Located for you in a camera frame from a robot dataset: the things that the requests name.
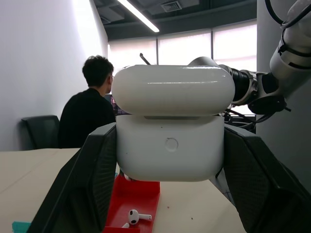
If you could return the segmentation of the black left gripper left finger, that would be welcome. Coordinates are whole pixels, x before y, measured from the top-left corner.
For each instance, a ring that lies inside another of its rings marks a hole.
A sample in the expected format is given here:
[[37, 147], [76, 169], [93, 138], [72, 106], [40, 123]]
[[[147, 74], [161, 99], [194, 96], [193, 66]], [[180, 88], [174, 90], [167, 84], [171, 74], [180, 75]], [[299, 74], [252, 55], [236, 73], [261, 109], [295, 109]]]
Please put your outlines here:
[[29, 233], [101, 233], [117, 165], [116, 124], [99, 127], [61, 168]]

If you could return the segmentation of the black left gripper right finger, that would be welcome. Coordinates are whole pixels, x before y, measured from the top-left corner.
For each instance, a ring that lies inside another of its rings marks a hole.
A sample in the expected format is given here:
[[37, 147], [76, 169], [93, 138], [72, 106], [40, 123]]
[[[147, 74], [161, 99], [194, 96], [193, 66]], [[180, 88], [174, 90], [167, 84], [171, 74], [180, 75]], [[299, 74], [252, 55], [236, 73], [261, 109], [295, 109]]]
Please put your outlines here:
[[225, 127], [224, 172], [246, 232], [311, 231], [310, 193], [259, 136]]

